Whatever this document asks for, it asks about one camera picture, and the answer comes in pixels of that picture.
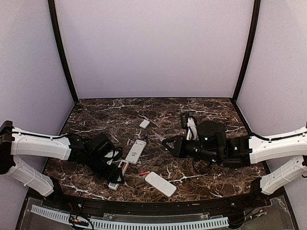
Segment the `small white buttoned remote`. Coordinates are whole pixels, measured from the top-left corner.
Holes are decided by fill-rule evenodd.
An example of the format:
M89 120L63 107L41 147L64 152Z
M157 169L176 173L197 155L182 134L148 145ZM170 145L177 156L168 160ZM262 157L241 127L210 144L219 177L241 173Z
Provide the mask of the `small white buttoned remote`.
M111 190L116 191L119 187L120 184L123 184L124 181L124 174L128 168L129 162L126 160L121 160L120 163L118 164L118 168L116 170L116 176L117 178L115 178L114 180L112 180L112 182L110 182L108 184L108 187Z

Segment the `red blue battery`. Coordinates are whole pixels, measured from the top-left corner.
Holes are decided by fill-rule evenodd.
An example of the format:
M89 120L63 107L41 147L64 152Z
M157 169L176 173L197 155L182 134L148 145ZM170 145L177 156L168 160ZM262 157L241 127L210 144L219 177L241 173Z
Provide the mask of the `red blue battery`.
M140 176L148 175L150 171L140 173Z

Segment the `white TCL remote control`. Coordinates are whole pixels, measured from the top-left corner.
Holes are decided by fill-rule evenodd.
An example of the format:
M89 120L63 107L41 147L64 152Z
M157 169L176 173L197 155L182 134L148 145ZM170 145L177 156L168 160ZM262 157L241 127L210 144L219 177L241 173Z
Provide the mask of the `white TCL remote control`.
M125 160L131 164L137 164L143 150L145 149L147 143L143 140L136 140L135 143L132 145L129 153L127 154Z

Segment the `white battery cover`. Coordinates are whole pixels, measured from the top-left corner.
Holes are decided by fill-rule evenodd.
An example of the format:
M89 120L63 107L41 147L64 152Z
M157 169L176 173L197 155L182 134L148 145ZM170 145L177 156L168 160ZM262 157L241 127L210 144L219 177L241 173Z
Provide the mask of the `white battery cover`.
M148 127L149 124L150 124L150 121L144 119L144 120L140 123L139 127L145 129L145 128Z

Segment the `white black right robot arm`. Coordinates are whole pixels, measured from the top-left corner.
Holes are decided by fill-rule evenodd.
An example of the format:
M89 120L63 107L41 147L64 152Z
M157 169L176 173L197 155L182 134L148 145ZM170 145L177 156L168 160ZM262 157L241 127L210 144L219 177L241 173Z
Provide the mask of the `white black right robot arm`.
M307 171L307 129L302 127L280 136L251 134L227 139L225 126L204 121L196 128L186 125L187 137L177 135L163 140L163 146L175 157L193 158L227 168L249 167L262 161L290 156L291 159L272 173L255 179L245 204L255 208L263 194L271 195L280 187Z

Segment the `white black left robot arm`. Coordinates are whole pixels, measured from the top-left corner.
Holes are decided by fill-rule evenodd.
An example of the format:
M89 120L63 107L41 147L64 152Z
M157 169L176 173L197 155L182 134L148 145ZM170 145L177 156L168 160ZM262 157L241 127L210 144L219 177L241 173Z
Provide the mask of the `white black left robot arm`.
M48 197L57 209L68 204L60 184L25 163L22 155L76 162L86 165L110 183L124 182L122 170L112 163L122 156L122 148L116 147L104 133L94 138L82 138L77 134L49 136L19 129L12 121L5 121L0 127L0 173Z

